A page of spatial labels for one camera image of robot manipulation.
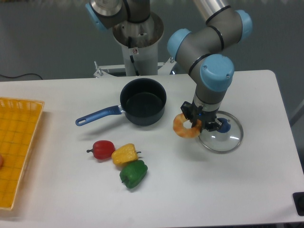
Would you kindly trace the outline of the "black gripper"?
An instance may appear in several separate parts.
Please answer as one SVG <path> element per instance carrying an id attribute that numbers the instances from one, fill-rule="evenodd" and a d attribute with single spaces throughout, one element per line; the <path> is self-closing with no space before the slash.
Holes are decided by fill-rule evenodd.
<path id="1" fill-rule="evenodd" d="M 202 106 L 197 107 L 194 102 L 185 101 L 180 107 L 186 120 L 189 120 L 192 133 L 200 133 L 203 130 L 217 131 L 222 127 L 222 122 L 217 119 L 218 109 L 204 111 Z"/>

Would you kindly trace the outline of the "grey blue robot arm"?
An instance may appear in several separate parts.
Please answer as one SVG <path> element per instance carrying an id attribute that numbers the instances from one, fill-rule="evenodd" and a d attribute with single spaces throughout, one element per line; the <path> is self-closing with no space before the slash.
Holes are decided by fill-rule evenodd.
<path id="1" fill-rule="evenodd" d="M 232 82 L 234 65 L 220 52 L 247 38 L 253 27 L 246 12 L 233 10 L 225 0 L 197 0 L 195 5 L 206 27 L 197 33 L 179 29 L 167 43 L 170 56 L 196 83 L 193 101 L 182 105 L 182 114 L 173 122 L 176 134 L 185 138 L 223 129 L 216 115 Z M 85 7 L 99 30 L 112 30 L 128 76 L 157 73 L 164 25 L 148 0 L 90 0 Z"/>

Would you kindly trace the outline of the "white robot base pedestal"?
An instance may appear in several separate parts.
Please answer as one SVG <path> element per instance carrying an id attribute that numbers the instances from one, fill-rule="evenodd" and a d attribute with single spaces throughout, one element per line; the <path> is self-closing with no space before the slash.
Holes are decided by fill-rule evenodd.
<path id="1" fill-rule="evenodd" d="M 158 44 L 164 33 L 161 18 L 151 12 L 147 20 L 132 23 L 127 20 L 112 28 L 115 41 L 121 46 L 124 65 L 99 66 L 95 63 L 94 77 L 168 75 L 176 65 L 170 57 L 158 61 Z"/>

